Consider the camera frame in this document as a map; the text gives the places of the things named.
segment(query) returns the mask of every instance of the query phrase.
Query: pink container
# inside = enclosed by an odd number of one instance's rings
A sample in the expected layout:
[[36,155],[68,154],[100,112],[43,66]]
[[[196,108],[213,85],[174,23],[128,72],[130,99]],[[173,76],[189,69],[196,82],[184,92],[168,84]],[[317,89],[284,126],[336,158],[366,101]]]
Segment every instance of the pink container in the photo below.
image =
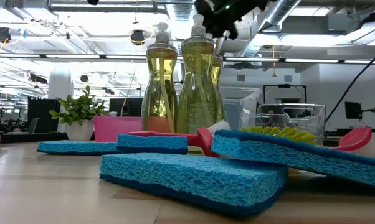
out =
[[119,134],[141,131],[142,117],[95,116],[93,124],[96,142],[117,142]]

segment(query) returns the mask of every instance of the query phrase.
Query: computer monitor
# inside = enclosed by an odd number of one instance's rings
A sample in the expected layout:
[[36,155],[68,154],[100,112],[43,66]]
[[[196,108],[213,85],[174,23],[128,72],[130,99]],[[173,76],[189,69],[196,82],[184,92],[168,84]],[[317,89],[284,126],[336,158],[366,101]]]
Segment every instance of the computer monitor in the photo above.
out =
[[[110,99],[109,110],[116,111],[117,116],[121,113],[125,98]],[[123,116],[141,116],[143,98],[127,98],[124,105]]]
[[347,119],[362,119],[361,104],[355,102],[345,102],[345,116]]

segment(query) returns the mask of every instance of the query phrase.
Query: potted plant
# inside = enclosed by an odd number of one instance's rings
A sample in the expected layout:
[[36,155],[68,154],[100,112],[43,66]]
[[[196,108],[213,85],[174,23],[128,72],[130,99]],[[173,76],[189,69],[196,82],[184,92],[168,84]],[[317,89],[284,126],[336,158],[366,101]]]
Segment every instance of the potted plant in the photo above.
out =
[[93,133],[93,117],[109,113],[105,110],[104,100],[100,104],[93,102],[95,95],[90,94],[89,86],[83,92],[85,95],[78,99],[72,99],[69,95],[66,100],[59,100],[66,112],[49,111],[52,119],[61,118],[60,124],[67,123],[66,133],[69,140],[88,141]]

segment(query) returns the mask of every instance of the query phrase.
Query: plastic bottle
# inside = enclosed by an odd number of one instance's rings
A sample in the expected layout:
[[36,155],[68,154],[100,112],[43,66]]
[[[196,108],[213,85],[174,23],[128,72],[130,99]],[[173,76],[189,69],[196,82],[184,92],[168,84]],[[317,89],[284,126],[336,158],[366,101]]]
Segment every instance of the plastic bottle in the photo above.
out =
[[191,37],[182,41],[186,70],[179,96],[178,133],[196,133],[198,128],[216,122],[216,96],[210,69],[214,58],[214,42],[206,37],[203,16],[195,15]]
[[217,101],[217,122],[224,119],[224,105],[222,103],[221,94],[219,93],[219,80],[221,79],[222,67],[222,57],[220,55],[215,55],[212,60],[211,78]]
[[175,132],[178,114],[173,72],[178,56],[176,48],[169,44],[166,23],[158,24],[155,44],[148,46],[150,80],[142,105],[142,130]]

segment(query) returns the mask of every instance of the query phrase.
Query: blue cellulose sponge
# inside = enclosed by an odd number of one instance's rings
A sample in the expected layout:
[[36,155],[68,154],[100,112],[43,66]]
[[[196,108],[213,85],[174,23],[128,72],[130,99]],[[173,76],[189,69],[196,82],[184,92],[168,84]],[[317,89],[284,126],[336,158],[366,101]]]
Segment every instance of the blue cellulose sponge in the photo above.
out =
[[119,134],[117,140],[119,153],[167,153],[187,154],[188,138],[184,136],[133,136]]
[[246,217],[270,207],[287,180],[276,164],[176,154],[102,156],[100,178]]
[[101,156],[120,153],[115,142],[47,141],[40,142],[38,152],[55,155]]
[[211,150],[238,159],[285,164],[375,186],[375,158],[372,157],[275,136],[225,130],[216,132]]

